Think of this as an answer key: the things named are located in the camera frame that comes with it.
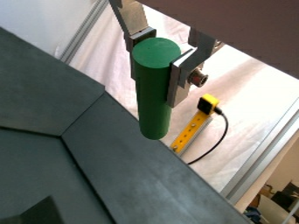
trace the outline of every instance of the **white cloth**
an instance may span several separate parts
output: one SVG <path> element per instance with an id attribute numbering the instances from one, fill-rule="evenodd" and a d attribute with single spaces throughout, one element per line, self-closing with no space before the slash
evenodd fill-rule
<path id="1" fill-rule="evenodd" d="M 157 29 L 157 37 L 173 40 L 184 52 L 189 27 L 149 8 L 145 8 L 145 14 L 149 25 Z M 105 85 L 106 91 L 137 116 L 128 52 L 109 6 L 70 65 Z M 228 134 L 217 149 L 190 168 L 220 191 L 294 102 L 299 81 L 226 45 L 206 60 L 202 72 L 209 75 L 206 84 L 201 88 L 193 87 L 188 98 L 172 110 L 169 132 L 161 141 L 170 145 L 197 111 L 201 95 L 208 93 L 218 98 L 218 107 L 228 117 Z M 202 154 L 221 136 L 224 121 L 220 116 L 213 118 L 181 157 L 185 162 Z"/>

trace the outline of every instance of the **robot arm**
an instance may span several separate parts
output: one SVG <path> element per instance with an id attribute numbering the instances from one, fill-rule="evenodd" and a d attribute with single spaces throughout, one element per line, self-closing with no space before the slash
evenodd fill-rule
<path id="1" fill-rule="evenodd" d="M 117 21 L 125 35 L 125 49 L 144 39 L 154 37 L 156 31 L 148 26 L 142 5 L 134 0 L 109 0 Z M 201 87 L 208 75 L 201 73 L 204 60 L 221 48 L 222 44 L 212 37 L 190 28 L 189 44 L 194 47 L 172 62 L 172 74 L 166 103 L 173 108 L 186 97 L 190 84 Z M 130 55 L 130 77 L 134 78 Z"/>

